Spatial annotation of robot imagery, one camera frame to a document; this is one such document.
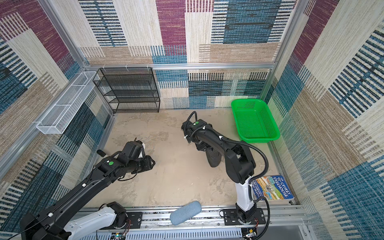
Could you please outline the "dark pinstriped long sleeve shirt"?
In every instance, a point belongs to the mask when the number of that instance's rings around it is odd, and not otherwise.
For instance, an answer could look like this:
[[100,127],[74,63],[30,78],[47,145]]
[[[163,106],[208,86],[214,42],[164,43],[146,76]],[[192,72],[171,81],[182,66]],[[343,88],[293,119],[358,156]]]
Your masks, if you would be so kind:
[[222,160],[222,155],[219,153],[219,151],[215,150],[213,147],[206,144],[205,142],[197,143],[196,147],[198,151],[206,153],[208,163],[212,168],[216,168],[220,164]]

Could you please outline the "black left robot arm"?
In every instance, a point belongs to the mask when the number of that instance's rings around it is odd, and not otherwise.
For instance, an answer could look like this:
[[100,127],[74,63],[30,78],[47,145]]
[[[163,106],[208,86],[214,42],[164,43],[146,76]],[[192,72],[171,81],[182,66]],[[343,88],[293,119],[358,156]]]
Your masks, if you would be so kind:
[[78,240],[103,228],[126,229],[131,223],[126,209],[112,202],[85,217],[72,218],[93,197],[112,183],[125,181],[127,173],[136,176],[150,171],[156,162],[146,155],[143,142],[127,142],[122,151],[108,156],[97,150],[102,160],[76,187],[36,216],[26,214],[20,221],[23,240]]

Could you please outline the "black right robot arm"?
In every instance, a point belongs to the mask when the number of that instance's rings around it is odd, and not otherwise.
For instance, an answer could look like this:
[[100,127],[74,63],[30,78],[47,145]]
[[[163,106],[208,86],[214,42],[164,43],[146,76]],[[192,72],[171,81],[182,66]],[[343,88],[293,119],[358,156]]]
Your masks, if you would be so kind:
[[[221,158],[225,159],[227,175],[236,185],[236,209],[239,222],[250,223],[256,212],[251,183],[256,178],[262,177],[268,169],[269,164],[265,154],[244,141],[239,142],[224,137],[215,131],[211,124],[203,120],[197,120],[194,123],[186,120],[181,129],[189,143],[195,143],[197,150],[206,153],[212,168],[220,164]],[[256,176],[254,175],[256,163],[250,149],[257,151],[266,164],[262,173]]]

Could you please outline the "blue-grey fuzzy microphone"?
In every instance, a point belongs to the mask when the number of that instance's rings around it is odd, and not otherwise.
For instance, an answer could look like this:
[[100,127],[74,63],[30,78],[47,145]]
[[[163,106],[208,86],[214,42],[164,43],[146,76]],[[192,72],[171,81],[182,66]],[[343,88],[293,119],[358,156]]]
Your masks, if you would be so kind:
[[200,202],[193,201],[172,212],[170,215],[170,221],[174,226],[177,226],[198,215],[201,211],[202,206]]

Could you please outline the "green plastic basket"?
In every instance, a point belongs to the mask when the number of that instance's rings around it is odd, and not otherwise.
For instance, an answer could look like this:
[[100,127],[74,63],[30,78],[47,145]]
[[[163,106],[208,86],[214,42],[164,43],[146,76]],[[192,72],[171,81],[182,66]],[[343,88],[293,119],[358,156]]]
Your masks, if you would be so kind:
[[239,138],[246,143],[269,143],[280,130],[268,105],[260,99],[236,99],[231,103]]

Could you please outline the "colourful treehouse book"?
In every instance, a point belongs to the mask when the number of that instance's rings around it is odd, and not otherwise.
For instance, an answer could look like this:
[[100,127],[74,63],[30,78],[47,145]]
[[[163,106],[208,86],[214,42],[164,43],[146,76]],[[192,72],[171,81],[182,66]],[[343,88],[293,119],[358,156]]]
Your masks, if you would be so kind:
[[265,197],[268,201],[290,201],[295,198],[282,175],[258,178],[252,181],[252,188],[256,199]]

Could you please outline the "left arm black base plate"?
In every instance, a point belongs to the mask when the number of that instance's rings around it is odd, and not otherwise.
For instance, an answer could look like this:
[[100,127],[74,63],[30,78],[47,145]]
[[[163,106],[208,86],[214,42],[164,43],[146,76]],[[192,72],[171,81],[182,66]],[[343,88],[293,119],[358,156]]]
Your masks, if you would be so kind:
[[121,230],[140,229],[143,212],[126,212],[126,222]]

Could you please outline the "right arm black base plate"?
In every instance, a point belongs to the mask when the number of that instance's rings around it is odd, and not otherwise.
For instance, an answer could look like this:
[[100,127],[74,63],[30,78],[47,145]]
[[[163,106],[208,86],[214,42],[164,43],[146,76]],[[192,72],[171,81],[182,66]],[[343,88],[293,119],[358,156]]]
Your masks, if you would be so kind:
[[224,219],[225,226],[235,226],[235,225],[265,225],[267,223],[266,221],[266,214],[264,214],[263,209],[257,208],[255,214],[253,217],[251,217],[251,220],[243,223],[239,221],[239,216],[237,214],[236,209],[223,209],[220,210],[219,215]]

